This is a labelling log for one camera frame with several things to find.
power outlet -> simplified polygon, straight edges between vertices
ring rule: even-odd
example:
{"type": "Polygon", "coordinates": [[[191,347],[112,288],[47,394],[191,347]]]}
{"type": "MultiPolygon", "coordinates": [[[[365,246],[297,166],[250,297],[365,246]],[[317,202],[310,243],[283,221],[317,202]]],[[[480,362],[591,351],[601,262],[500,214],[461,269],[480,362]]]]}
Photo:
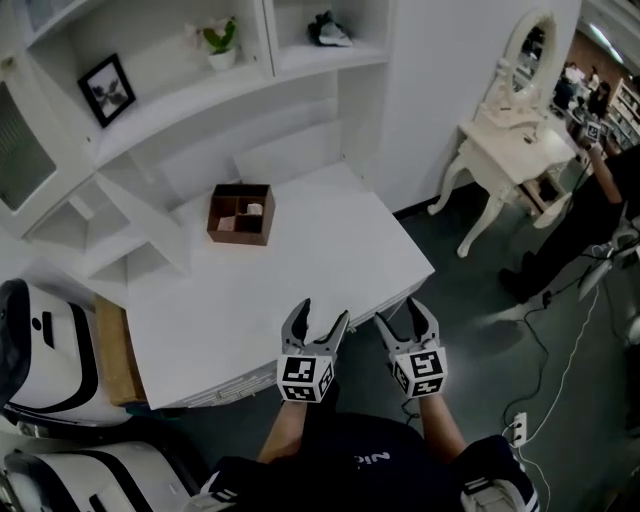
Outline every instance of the power outlet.
{"type": "Polygon", "coordinates": [[[513,446],[520,448],[527,443],[527,413],[519,412],[513,418],[513,446]]]}

dark floor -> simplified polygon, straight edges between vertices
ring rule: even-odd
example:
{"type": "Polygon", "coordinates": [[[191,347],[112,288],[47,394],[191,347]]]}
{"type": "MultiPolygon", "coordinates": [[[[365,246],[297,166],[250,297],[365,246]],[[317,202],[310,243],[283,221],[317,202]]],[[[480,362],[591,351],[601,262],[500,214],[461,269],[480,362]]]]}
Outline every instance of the dark floor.
{"type": "MultiPolygon", "coordinates": [[[[471,185],[456,191],[439,215],[418,214],[402,221],[436,269],[415,297],[440,323],[450,372],[444,395],[468,441],[502,432],[504,407],[535,389],[543,358],[526,327],[515,322],[539,302],[534,299],[514,307],[497,273],[505,266],[517,268],[524,251],[536,250],[548,231],[534,229],[521,210],[507,207],[461,260],[456,248],[485,200],[485,192],[471,185]]],[[[551,289],[560,289],[588,264],[586,259],[574,262],[551,289]]],[[[623,330],[630,304],[628,276],[616,272],[607,279],[615,322],[623,330]]],[[[571,288],[555,298],[547,311],[530,317],[551,356],[540,394],[512,408],[509,419],[515,412],[526,411],[530,431],[537,428],[558,391],[593,298],[594,293],[578,303],[571,288]]],[[[399,330],[408,329],[407,312],[401,310],[392,323],[399,330]]],[[[371,322],[348,335],[337,368],[342,390],[338,410],[404,421],[403,395],[386,361],[371,322]]],[[[640,447],[624,434],[624,386],[622,346],[612,334],[607,296],[601,287],[562,396],[539,436],[522,450],[545,472],[552,489],[550,510],[604,510],[603,496],[624,482],[638,464],[640,447]]],[[[174,425],[189,435],[210,464],[224,455],[254,458],[279,405],[279,392],[272,388],[229,406],[190,412],[174,425]]],[[[527,471],[546,503],[547,491],[539,474],[529,466],[527,471]]]]}

cabinet door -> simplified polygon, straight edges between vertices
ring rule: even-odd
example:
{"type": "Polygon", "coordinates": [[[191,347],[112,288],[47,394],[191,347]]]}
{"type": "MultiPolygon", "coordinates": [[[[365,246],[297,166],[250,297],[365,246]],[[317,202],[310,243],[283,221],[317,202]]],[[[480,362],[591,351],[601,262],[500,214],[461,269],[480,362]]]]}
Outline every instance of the cabinet door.
{"type": "Polygon", "coordinates": [[[36,83],[9,4],[0,1],[0,224],[22,237],[93,169],[36,83]]]}

ceiling light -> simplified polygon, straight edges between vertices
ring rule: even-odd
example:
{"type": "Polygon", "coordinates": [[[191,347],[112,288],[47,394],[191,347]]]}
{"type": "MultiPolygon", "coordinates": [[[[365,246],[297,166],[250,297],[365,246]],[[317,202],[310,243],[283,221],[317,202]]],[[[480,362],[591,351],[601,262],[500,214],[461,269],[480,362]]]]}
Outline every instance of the ceiling light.
{"type": "Polygon", "coordinates": [[[613,48],[613,46],[609,48],[609,51],[611,52],[611,55],[613,55],[614,59],[616,59],[620,64],[624,64],[622,56],[615,50],[615,48],[613,48]]]}
{"type": "Polygon", "coordinates": [[[591,28],[591,30],[593,31],[593,33],[596,35],[596,37],[598,38],[598,40],[604,44],[607,47],[611,46],[611,43],[609,42],[609,40],[607,39],[607,36],[605,36],[602,33],[602,30],[600,30],[598,27],[596,27],[593,23],[589,23],[589,27],[591,28]]]}

shoe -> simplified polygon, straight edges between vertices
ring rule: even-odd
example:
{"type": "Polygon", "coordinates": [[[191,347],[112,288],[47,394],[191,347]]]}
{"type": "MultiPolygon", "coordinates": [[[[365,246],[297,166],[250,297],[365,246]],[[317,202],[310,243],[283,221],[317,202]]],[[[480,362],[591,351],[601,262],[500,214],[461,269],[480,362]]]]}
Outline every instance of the shoe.
{"type": "Polygon", "coordinates": [[[524,256],[522,256],[522,272],[526,272],[527,270],[530,270],[531,267],[533,266],[533,262],[536,259],[536,255],[533,254],[531,251],[527,251],[524,253],[524,256]]]}
{"type": "Polygon", "coordinates": [[[529,300],[530,295],[524,288],[520,274],[503,268],[498,274],[498,277],[502,286],[515,297],[518,304],[525,304],[529,300]]]}

